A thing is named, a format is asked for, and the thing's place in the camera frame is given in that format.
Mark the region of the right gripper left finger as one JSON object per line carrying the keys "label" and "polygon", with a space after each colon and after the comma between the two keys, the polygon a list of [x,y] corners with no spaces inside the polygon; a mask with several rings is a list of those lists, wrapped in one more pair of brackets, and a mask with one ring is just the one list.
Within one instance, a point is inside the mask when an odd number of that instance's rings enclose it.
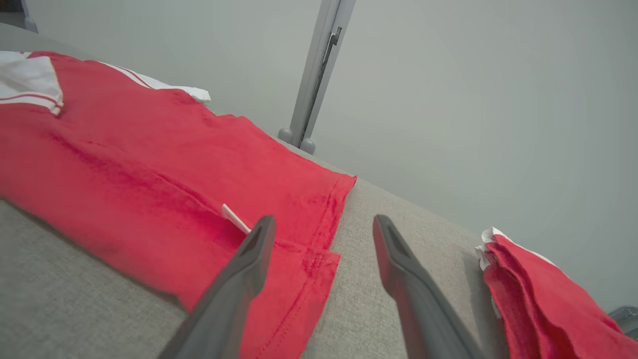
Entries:
{"label": "right gripper left finger", "polygon": [[160,359],[236,359],[252,300],[265,286],[276,221],[265,215],[168,341]]}

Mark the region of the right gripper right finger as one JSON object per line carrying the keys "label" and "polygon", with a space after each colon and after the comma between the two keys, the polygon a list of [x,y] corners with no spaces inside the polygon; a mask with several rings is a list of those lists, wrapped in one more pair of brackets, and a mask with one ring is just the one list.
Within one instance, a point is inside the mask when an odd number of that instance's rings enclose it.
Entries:
{"label": "right gripper right finger", "polygon": [[469,330],[388,216],[374,216],[373,239],[381,283],[396,302],[408,357],[482,359]]}

